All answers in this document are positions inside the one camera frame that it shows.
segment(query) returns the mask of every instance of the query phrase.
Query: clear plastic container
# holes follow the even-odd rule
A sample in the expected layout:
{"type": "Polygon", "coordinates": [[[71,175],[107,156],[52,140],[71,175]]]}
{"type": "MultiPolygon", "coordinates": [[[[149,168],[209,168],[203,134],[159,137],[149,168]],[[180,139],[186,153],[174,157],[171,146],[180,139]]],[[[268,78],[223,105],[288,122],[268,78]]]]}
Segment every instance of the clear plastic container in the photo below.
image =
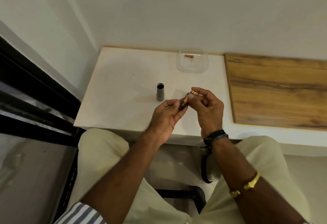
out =
{"type": "Polygon", "coordinates": [[[208,52],[201,48],[181,48],[177,53],[176,68],[181,72],[204,73],[208,66],[208,52]]]}

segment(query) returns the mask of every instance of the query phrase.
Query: blue striped sleeve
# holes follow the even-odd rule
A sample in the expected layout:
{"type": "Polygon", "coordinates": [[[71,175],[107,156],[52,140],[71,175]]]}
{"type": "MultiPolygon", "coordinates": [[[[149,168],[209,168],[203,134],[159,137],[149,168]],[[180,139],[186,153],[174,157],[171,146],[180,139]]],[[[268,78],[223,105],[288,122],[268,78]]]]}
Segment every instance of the blue striped sleeve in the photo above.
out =
{"type": "Polygon", "coordinates": [[[100,213],[81,202],[73,204],[55,224],[106,224],[100,213]]]}

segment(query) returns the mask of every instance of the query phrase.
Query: person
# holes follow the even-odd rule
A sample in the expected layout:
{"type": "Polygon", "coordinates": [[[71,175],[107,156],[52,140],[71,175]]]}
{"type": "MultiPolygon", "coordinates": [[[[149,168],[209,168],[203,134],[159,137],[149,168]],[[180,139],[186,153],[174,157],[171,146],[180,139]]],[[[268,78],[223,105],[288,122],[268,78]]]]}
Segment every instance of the person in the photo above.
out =
{"type": "Polygon", "coordinates": [[[198,216],[191,218],[169,205],[144,179],[159,147],[187,111],[179,111],[179,100],[173,99],[154,110],[149,127],[131,149],[106,130],[94,128],[82,135],[70,207],[56,224],[307,223],[308,203],[289,175],[278,142],[253,136],[232,144],[221,135],[223,102],[209,90],[192,90],[200,95],[190,94],[189,105],[197,111],[201,137],[211,137],[207,144],[222,174],[198,216]]]}

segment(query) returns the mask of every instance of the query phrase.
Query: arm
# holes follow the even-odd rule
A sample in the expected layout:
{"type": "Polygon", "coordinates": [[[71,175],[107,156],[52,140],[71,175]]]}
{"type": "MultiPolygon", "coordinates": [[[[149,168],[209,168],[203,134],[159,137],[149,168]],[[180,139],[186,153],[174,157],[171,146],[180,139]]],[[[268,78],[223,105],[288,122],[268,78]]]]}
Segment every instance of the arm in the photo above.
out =
{"type": "MultiPolygon", "coordinates": [[[[201,136],[206,138],[212,132],[222,129],[224,104],[209,90],[193,87],[202,96],[191,95],[190,106],[197,111],[201,136]]],[[[303,224],[303,217],[261,177],[255,187],[244,190],[243,186],[256,175],[256,169],[229,139],[212,143],[212,153],[231,191],[239,190],[241,195],[235,202],[247,224],[287,223],[303,224]]]]}
{"type": "Polygon", "coordinates": [[[160,104],[135,145],[81,200],[97,210],[106,223],[124,222],[155,153],[187,110],[178,112],[179,105],[177,99],[160,104]]]}

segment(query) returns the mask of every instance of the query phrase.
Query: white desk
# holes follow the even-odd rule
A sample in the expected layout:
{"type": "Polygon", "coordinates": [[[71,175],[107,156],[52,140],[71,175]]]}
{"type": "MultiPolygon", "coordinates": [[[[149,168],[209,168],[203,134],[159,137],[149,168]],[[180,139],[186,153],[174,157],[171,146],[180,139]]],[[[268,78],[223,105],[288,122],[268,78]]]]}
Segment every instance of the white desk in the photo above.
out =
{"type": "MultiPolygon", "coordinates": [[[[211,90],[225,104],[223,129],[231,139],[268,135],[280,143],[327,147],[327,132],[234,124],[223,56],[209,55],[202,74],[176,69],[176,53],[104,47],[92,74],[75,126],[112,130],[135,140],[160,104],[156,85],[165,85],[165,99],[182,98],[198,86],[211,90]]],[[[202,142],[196,112],[189,108],[168,143],[202,142]]]]}

